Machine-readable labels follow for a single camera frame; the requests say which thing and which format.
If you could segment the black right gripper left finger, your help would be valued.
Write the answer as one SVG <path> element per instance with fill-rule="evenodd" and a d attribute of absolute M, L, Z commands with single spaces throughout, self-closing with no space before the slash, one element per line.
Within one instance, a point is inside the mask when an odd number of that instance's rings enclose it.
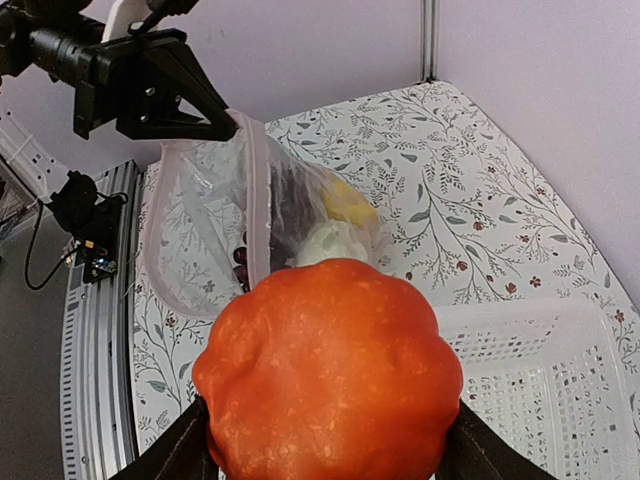
<path fill-rule="evenodd" d="M 111 479 L 209 479 L 208 419 L 206 403 L 196 397 L 153 445 Z"/>

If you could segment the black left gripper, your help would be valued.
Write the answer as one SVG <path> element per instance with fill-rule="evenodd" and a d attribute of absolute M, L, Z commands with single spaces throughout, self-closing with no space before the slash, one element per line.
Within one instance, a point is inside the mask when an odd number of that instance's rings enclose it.
<path fill-rule="evenodd" d="M 83 48 L 76 61 L 73 131 L 110 122 L 133 140 L 226 142 L 238 130 L 187 36 L 177 29 Z"/>

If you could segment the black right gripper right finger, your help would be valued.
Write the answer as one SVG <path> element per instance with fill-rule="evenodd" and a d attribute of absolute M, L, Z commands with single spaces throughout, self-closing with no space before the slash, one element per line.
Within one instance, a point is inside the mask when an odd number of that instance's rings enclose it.
<path fill-rule="evenodd" d="M 463 401 L 446 437 L 439 480 L 555 480 L 505 443 Z"/>

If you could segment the clear zip top bag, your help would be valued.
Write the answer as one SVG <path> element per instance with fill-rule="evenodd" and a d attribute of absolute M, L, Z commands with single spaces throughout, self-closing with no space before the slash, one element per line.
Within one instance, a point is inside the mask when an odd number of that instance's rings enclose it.
<path fill-rule="evenodd" d="M 358 191 L 342 172 L 295 157 L 262 123 L 237 111 L 232 118 L 238 130 L 226 142 L 179 140 L 164 146 L 148 207 L 142 256 L 147 279 L 157 298 L 184 317 L 213 318 L 273 273 L 271 166 L 278 172 L 287 166 L 311 171 L 322 214 L 317 224 L 332 220 L 321 199 L 321 188 L 332 178 Z M 369 265 L 389 272 L 391 237 L 377 215 L 377 226 L 361 229 L 371 241 Z"/>

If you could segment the orange toy fruit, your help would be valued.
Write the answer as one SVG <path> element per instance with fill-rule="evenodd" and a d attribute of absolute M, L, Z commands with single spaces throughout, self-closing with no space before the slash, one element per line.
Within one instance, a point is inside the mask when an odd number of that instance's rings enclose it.
<path fill-rule="evenodd" d="M 427 479 L 463 387 L 424 296 L 347 259 L 234 299 L 192 377 L 230 479 Z"/>

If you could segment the dark red grapes toy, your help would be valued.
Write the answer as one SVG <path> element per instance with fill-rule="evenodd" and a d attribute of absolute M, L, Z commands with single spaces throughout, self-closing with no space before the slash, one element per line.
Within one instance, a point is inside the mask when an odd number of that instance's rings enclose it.
<path fill-rule="evenodd" d="M 310 170 L 287 166 L 278 172 L 271 166 L 270 173 L 269 263 L 274 272 L 296 265 L 302 242 L 322 214 L 317 206 L 318 182 Z"/>

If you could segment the yellow lemon toy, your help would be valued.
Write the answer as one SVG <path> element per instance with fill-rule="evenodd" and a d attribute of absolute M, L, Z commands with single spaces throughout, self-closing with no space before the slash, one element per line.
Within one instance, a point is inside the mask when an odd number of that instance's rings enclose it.
<path fill-rule="evenodd" d="M 362 229 L 379 223 L 376 210 L 368 200 L 340 178 L 332 178 L 328 186 L 321 188 L 321 199 L 332 220 L 349 222 Z"/>

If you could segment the white cauliflower toy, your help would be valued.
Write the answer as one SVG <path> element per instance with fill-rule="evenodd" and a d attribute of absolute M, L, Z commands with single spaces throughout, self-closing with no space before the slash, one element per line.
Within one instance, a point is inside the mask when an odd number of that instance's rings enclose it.
<path fill-rule="evenodd" d="M 296 254 L 295 265 L 302 267 L 344 258 L 371 264 L 373 250 L 368 234 L 349 222 L 327 220 L 309 232 Z"/>

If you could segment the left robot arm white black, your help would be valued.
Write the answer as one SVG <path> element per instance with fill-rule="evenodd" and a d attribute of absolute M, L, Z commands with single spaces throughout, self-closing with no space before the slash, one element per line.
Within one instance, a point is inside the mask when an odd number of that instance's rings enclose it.
<path fill-rule="evenodd" d="M 107 123 L 132 140 L 225 142 L 238 128 L 179 29 L 159 29 L 192 1 L 116 1 L 107 22 L 86 1 L 4 1 L 1 73 L 36 65 L 75 90 L 73 130 Z"/>

